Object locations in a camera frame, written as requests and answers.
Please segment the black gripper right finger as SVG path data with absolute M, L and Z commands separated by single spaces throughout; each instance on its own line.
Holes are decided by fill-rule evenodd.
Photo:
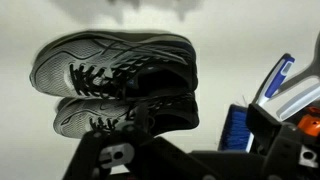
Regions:
M 319 136 L 279 122 L 257 104 L 249 105 L 246 125 L 264 151 L 263 180 L 320 180 Z

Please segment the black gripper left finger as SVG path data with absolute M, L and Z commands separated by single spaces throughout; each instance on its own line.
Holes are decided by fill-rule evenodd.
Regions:
M 138 180 L 214 180 L 214 172 L 161 137 L 147 133 L 148 110 L 137 107 L 132 121 L 112 133 L 84 135 L 63 180 L 111 180 L 111 169 L 123 165 Z

